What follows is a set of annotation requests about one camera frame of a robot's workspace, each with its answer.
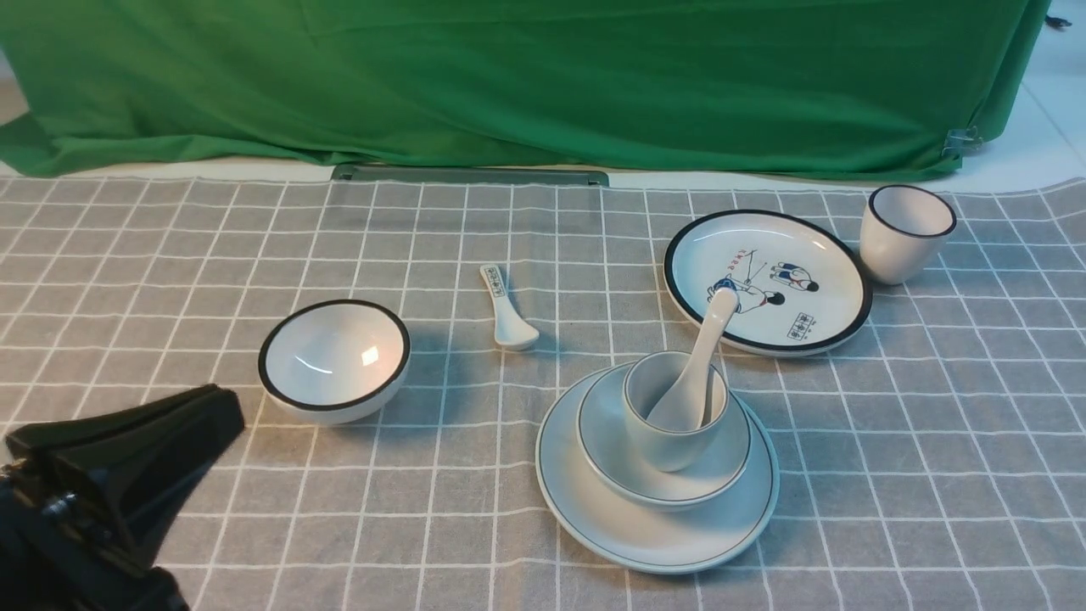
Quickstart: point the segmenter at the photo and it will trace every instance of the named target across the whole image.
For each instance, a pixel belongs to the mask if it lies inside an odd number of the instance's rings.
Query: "black-rimmed cup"
[[[897,284],[924,268],[958,224],[939,195],[910,184],[887,184],[868,198],[860,225],[860,259],[868,273]]]

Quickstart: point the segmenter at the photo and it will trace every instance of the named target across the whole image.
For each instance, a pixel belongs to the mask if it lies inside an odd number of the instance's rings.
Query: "white ceramic bowl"
[[[577,442],[599,481],[619,496],[655,511],[692,509],[738,482],[746,470],[752,433],[744,410],[734,400],[718,413],[719,435],[694,464],[664,472],[645,460],[624,427],[629,407],[622,387],[633,367],[627,364],[599,377],[578,409]],[[671,373],[673,382],[678,373]],[[715,368],[712,373],[714,393],[720,398],[728,391]]]
[[[377,303],[315,303],[279,323],[261,347],[261,384],[280,408],[317,424],[380,410],[407,377],[411,339]]]

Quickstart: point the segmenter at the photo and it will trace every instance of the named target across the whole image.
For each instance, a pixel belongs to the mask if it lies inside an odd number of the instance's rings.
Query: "cartoon figure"
[[[716,283],[709,287],[710,301],[712,300],[712,295],[716,294],[721,288],[730,288],[735,291],[735,294],[738,295],[740,302],[735,305],[736,315],[743,315],[756,308],[761,308],[762,305],[767,303],[772,305],[781,305],[784,303],[784,295],[780,292],[761,290],[756,285],[736,280],[731,273],[720,278]]]
[[[781,262],[773,265],[769,268],[769,277],[796,290],[809,292],[818,290],[818,282],[811,279],[810,272],[792,263]]]

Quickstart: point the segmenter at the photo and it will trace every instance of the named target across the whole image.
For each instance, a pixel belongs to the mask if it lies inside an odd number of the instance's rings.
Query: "gray plaid tablecloth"
[[[696,215],[781,209],[857,239],[855,192],[0,179],[0,423],[209,381],[250,428],[161,562],[217,609],[1083,609],[1086,182],[950,195],[935,266],[838,351],[725,353],[782,467],[768,530],[681,578],[565,535],[533,446],[581,377],[695,328],[662,291]],[[543,335],[492,345],[478,263]],[[316,429],[264,400],[256,351],[301,305],[370,298],[414,342],[379,415]]]

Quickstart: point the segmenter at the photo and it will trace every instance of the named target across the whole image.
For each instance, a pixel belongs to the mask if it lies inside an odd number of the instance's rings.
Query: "tableware set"
[[[872,280],[899,283],[935,256],[957,224],[943,199],[891,184],[868,199],[859,253],[776,212],[709,214],[668,244],[664,277],[700,327],[690,355],[656,353],[574,383],[543,418],[535,471],[573,538],[616,563],[689,573],[749,547],[776,505],[780,469],[754,410],[712,365],[719,343],[792,358],[835,348],[870,315]],[[494,343],[526,351],[539,331],[516,311],[501,268],[479,269]],[[276,405],[317,424],[372,415],[403,384],[407,329],[376,303],[310,305],[273,330],[258,357]]]

